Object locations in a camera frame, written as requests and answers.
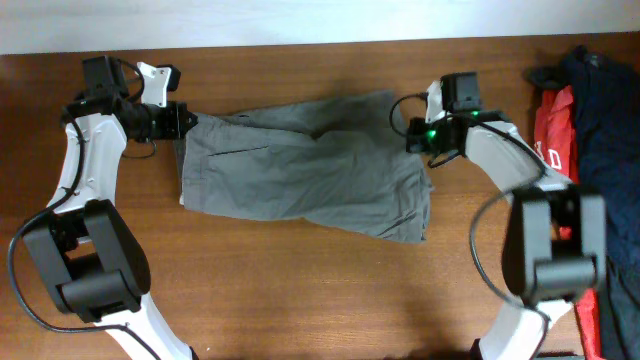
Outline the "grey cargo shorts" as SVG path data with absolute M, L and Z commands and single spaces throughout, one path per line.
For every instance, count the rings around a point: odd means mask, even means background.
M 174 143 L 180 204 L 209 215 L 304 219 L 384 240 L 425 241 L 432 182 L 390 127 L 390 90 L 199 114 Z

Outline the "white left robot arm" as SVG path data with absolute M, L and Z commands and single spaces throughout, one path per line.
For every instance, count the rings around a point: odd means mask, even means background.
M 24 242 L 59 312 L 81 327 L 54 326 L 25 299 L 26 314 L 65 334 L 108 333 L 132 359 L 193 359 L 151 296 L 146 255 L 115 207 L 117 173 L 129 141 L 176 140 L 197 122 L 169 93 L 179 86 L 173 65 L 131 64 L 99 56 L 82 63 L 85 88 L 62 110 L 67 147 L 59 183 L 47 206 L 10 242 Z

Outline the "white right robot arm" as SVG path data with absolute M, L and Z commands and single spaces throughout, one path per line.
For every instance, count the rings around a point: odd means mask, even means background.
M 462 157 L 498 189 L 475 213 L 469 247 L 503 305 L 469 356 L 536 359 L 557 321 L 606 278 L 604 198 L 546 164 L 503 112 L 484 109 L 476 73 L 444 75 L 418 97 L 426 114 L 411 120 L 407 151 L 429 156 L 431 168 Z M 490 280 L 476 248 L 482 216 L 502 200 L 510 205 L 501 255 L 505 291 Z

